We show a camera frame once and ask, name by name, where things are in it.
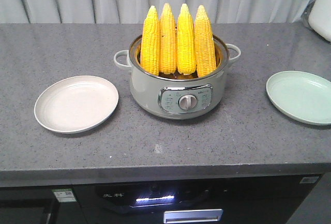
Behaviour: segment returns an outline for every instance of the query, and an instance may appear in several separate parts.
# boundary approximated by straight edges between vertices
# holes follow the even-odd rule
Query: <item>pot rim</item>
[[[160,77],[160,76],[156,76],[154,74],[151,74],[147,71],[145,71],[140,64],[138,63],[137,59],[134,57],[134,52],[137,49],[137,46],[141,43],[141,38],[142,35],[139,35],[130,45],[129,48],[129,58],[130,61],[132,63],[132,65],[134,65],[136,68],[138,68],[142,73],[152,77],[152,78],[156,78],[156,79],[160,79],[160,80],[164,80],[164,81],[171,81],[171,82],[193,82],[193,81],[200,81],[203,79],[207,79],[210,78],[216,74],[218,74],[220,71],[223,71],[226,66],[229,63],[229,58],[230,58],[230,52],[229,49],[227,47],[227,45],[220,39],[218,38],[216,35],[213,35],[213,39],[214,39],[214,45],[218,46],[221,50],[221,52],[223,53],[223,59],[222,59],[222,63],[220,63],[220,65],[217,66],[216,70],[214,70],[213,72],[211,72],[210,74],[204,76],[204,77],[200,77],[200,78],[193,78],[193,79],[171,79],[171,78],[164,78],[164,77]]]

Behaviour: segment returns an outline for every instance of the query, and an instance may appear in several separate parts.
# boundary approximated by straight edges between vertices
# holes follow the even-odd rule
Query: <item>white plate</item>
[[[271,102],[285,115],[313,125],[331,124],[331,82],[302,71],[282,71],[266,84]]]
[[[118,103],[116,87],[103,78],[77,76],[48,87],[38,97],[35,117],[54,132],[78,133],[104,122]]]

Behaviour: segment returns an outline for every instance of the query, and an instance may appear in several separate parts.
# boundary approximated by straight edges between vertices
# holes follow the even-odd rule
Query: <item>gray granite countertop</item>
[[[142,25],[0,25],[0,186],[80,184],[325,173],[331,171],[331,126],[299,123],[279,112],[267,79],[301,70],[331,80],[331,45],[301,23],[217,24],[214,34],[240,47],[224,98],[185,121],[140,108],[126,72],[114,66]],[[93,75],[111,81],[119,103],[91,131],[53,133],[34,117],[51,84]]]

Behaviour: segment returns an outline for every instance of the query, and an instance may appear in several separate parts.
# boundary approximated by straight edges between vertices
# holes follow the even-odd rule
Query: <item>yellow corn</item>
[[[165,3],[161,15],[160,72],[176,71],[176,22],[169,3]]]
[[[199,6],[197,16],[195,17],[194,45],[197,72],[200,78],[216,69],[212,25],[203,5]]]
[[[161,32],[155,6],[151,6],[144,21],[140,50],[140,65],[147,72],[159,75]]]
[[[177,21],[177,70],[188,75],[195,69],[193,19],[188,6],[182,4]]]

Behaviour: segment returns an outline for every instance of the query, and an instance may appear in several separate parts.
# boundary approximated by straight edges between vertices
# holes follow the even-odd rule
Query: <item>electric steamer pot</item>
[[[129,50],[117,52],[114,62],[118,68],[131,72],[131,94],[143,109],[163,118],[190,119],[209,112],[221,101],[228,69],[241,55],[237,46],[225,44],[215,35],[214,44],[217,68],[201,78],[164,78],[146,72],[139,63],[141,36]],[[231,58],[228,49],[237,55]],[[117,60],[122,55],[127,57],[126,64]]]

